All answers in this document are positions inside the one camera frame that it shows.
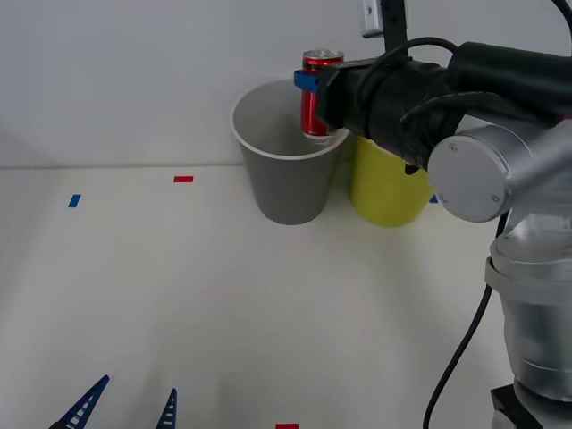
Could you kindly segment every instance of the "table surface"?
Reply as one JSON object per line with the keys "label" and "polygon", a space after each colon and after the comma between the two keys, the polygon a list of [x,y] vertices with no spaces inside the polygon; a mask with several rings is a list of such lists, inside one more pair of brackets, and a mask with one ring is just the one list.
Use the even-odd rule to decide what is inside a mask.
{"label": "table surface", "polygon": [[[173,387],[180,428],[420,428],[495,226],[431,205],[381,228],[346,188],[282,226],[239,166],[0,171],[0,427],[48,428],[109,374],[88,428],[153,429]],[[490,427],[502,320],[495,294],[432,427]]]}

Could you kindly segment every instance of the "red soda can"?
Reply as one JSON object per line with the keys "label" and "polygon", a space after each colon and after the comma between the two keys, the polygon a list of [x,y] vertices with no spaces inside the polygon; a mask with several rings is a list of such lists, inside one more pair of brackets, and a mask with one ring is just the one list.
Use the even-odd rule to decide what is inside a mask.
{"label": "red soda can", "polygon": [[[332,52],[328,49],[314,49],[304,53],[302,70],[307,74],[319,74],[322,67],[343,62],[343,52]],[[302,132],[312,139],[328,137],[328,128],[315,115],[317,94],[302,91]]]}

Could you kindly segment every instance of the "yellow cup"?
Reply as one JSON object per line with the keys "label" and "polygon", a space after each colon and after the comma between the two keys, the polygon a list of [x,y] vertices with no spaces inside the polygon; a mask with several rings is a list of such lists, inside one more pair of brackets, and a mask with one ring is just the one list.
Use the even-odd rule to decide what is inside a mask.
{"label": "yellow cup", "polygon": [[407,176],[405,161],[357,138],[351,203],[360,216],[381,226],[402,226],[419,216],[433,193],[427,172]]}

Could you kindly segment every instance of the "white wall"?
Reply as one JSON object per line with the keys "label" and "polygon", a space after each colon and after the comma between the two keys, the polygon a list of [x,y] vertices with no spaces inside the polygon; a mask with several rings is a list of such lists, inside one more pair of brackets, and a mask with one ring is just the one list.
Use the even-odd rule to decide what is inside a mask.
{"label": "white wall", "polygon": [[[411,37],[569,52],[550,0],[408,9]],[[0,0],[0,166],[240,162],[231,103],[315,46],[383,50],[354,0]]]}

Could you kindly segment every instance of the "gray cup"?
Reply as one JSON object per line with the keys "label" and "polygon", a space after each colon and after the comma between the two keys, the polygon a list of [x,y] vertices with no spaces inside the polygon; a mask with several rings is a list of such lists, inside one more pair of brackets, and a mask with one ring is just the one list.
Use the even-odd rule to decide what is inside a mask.
{"label": "gray cup", "polygon": [[258,207],[285,225],[322,213],[338,149],[349,134],[339,130],[322,141],[304,136],[300,97],[290,80],[268,82],[239,98],[231,113]]}

